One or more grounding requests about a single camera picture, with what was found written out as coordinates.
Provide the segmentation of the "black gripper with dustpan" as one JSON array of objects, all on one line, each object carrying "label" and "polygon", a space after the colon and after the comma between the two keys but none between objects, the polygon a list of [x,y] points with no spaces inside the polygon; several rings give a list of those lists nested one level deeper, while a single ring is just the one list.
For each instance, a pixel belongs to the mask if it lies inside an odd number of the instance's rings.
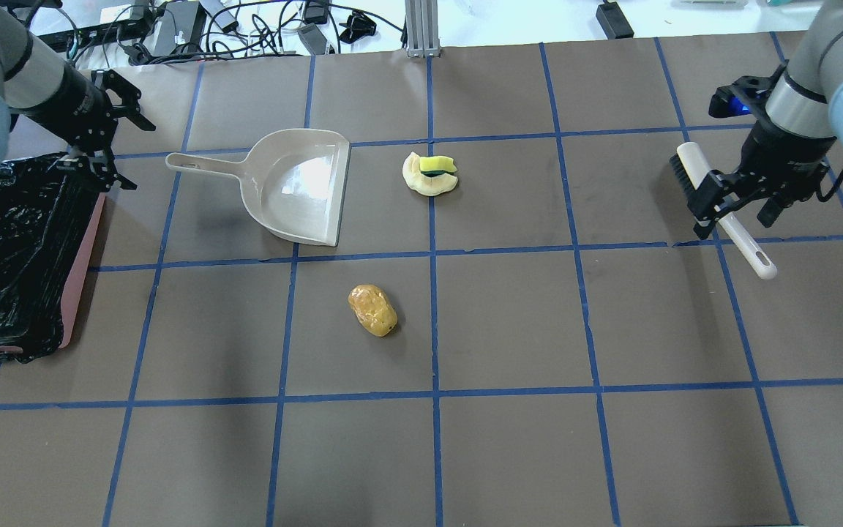
[{"label": "black gripper with dustpan", "polygon": [[93,70],[87,79],[64,66],[56,92],[34,106],[34,122],[77,148],[58,157],[56,170],[91,191],[115,186],[137,190],[137,184],[118,171],[111,144],[120,118],[143,131],[157,129],[143,114],[141,96],[143,92],[115,70]]}]

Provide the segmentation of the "black gripper with brush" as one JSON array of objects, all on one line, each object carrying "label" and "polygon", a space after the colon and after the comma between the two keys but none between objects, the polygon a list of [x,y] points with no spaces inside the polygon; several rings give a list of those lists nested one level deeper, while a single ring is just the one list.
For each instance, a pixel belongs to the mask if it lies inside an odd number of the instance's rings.
[{"label": "black gripper with brush", "polygon": [[709,237],[723,217],[753,201],[764,201],[757,213],[764,228],[772,227],[797,201],[813,197],[829,201],[832,191],[824,193],[822,182],[830,168],[824,157],[831,148],[831,137],[807,138],[780,130],[772,122],[757,122],[741,148],[735,171],[709,171],[689,193],[696,237]]}]

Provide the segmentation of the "silver robot arm holding brush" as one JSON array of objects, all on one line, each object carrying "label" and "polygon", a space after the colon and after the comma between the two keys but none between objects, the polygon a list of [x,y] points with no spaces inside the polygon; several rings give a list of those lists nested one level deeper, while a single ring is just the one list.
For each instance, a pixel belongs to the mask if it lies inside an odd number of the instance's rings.
[{"label": "silver robot arm holding brush", "polygon": [[723,217],[753,201],[769,228],[797,201],[825,203],[843,183],[822,190],[835,143],[843,147],[843,1],[826,1],[789,60],[772,75],[742,76],[713,94],[715,118],[753,116],[755,124],[734,171],[686,169],[679,154],[670,159],[695,220],[706,239]]}]

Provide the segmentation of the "silver robot arm holding dustpan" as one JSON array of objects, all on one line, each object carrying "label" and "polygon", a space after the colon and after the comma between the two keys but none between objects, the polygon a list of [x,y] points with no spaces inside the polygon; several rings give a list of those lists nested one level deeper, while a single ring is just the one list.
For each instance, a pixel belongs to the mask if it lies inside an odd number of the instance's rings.
[{"label": "silver robot arm holding dustpan", "polygon": [[59,169],[83,173],[91,189],[136,184],[115,166],[113,139],[123,118],[155,130],[141,111],[141,91],[114,70],[84,76],[0,6],[0,164],[9,153],[12,117],[25,116],[61,139]]}]

